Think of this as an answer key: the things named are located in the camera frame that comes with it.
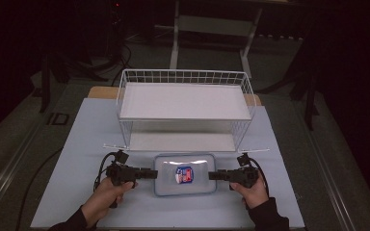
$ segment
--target hand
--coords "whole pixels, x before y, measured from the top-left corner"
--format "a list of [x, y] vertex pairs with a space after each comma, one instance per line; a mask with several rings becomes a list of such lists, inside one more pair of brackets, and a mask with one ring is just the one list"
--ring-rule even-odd
[[230, 186], [233, 188], [233, 190], [244, 197], [246, 204], [251, 209], [269, 200], [269, 196], [266, 193], [263, 177], [260, 172], [259, 178], [257, 179], [256, 183], [251, 186], [250, 189], [243, 187], [239, 183], [230, 183]]
[[104, 178], [81, 208], [86, 218], [87, 228], [93, 227], [96, 222], [106, 217], [109, 206], [114, 201], [121, 203], [124, 193], [131, 190], [133, 184], [133, 182], [126, 182], [120, 186], [114, 186], [110, 177]]

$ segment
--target wire shelf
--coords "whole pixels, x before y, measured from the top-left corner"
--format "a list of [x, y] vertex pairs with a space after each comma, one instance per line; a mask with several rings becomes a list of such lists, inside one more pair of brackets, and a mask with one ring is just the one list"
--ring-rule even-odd
[[249, 76], [245, 72], [186, 69], [125, 69], [121, 74], [121, 79], [119, 83], [119, 93], [117, 97], [117, 116], [119, 119], [119, 125], [123, 134], [125, 146], [127, 147], [130, 147], [131, 135], [135, 123], [134, 120], [130, 121], [129, 119], [121, 119], [121, 110], [124, 103], [124, 95], [127, 84], [129, 83], [145, 83], [148, 85], [188, 84], [206, 85], [206, 87], [239, 86], [240, 91], [243, 93], [250, 119], [227, 121], [227, 123], [229, 123], [229, 133], [231, 133], [234, 143], [234, 150], [237, 150], [254, 116], [256, 101], [253, 96], [253, 90], [251, 88]]

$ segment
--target white table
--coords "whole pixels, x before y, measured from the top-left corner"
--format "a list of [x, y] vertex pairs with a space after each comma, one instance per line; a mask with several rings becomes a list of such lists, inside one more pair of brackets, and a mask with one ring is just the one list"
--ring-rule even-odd
[[[114, 150], [104, 143], [123, 145], [116, 117], [116, 100], [86, 98], [74, 121], [65, 148], [52, 173], [31, 226], [46, 228], [68, 219], [93, 192], [93, 181], [103, 157]], [[268, 179], [270, 194], [277, 199], [282, 216], [291, 227], [304, 227], [278, 144], [264, 107], [256, 115], [242, 141], [241, 149], [270, 148], [251, 153]], [[127, 164], [152, 167], [160, 153], [128, 152]], [[213, 153], [217, 169], [238, 167], [238, 153]], [[218, 182], [211, 194], [158, 197], [152, 180], [139, 180], [139, 187], [124, 196], [124, 203], [98, 223], [109, 229], [243, 229], [252, 228], [241, 196]]]

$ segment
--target black handheld controller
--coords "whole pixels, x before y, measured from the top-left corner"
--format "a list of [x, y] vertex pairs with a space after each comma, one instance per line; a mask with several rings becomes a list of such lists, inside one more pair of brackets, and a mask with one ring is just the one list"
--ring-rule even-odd
[[[125, 182], [133, 182], [132, 189], [135, 188], [136, 180], [138, 179], [156, 179], [158, 176], [158, 170], [151, 170], [151, 168], [139, 168], [139, 167], [130, 167], [125, 164], [125, 162], [128, 159], [128, 154], [122, 152], [121, 150], [119, 152], [111, 152], [106, 155], [106, 157], [103, 160], [102, 165], [104, 164], [105, 159], [109, 156], [114, 156], [115, 159], [112, 161], [112, 163], [105, 169], [106, 176], [111, 178], [111, 181], [114, 186], [120, 186]], [[97, 177], [96, 183], [94, 188], [96, 188], [99, 184], [99, 178], [101, 173], [99, 173], [99, 176]], [[112, 205], [110, 205], [110, 208], [117, 208], [117, 202], [114, 201]]]
[[259, 178], [259, 169], [251, 165], [251, 158], [247, 153], [237, 158], [239, 168], [234, 170], [218, 169], [218, 171], [209, 171], [209, 180], [224, 180], [243, 185], [245, 188], [251, 188]]

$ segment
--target person's left hand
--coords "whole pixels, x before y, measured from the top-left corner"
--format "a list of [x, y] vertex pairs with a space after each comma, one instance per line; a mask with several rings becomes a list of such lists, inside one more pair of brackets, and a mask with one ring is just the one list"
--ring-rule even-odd
[[98, 220], [106, 217], [109, 207], [114, 201], [121, 203], [124, 193], [131, 190], [133, 184], [133, 182], [126, 182], [120, 186], [114, 186], [110, 177], [104, 178], [92, 196], [81, 207], [87, 228], [93, 227]]

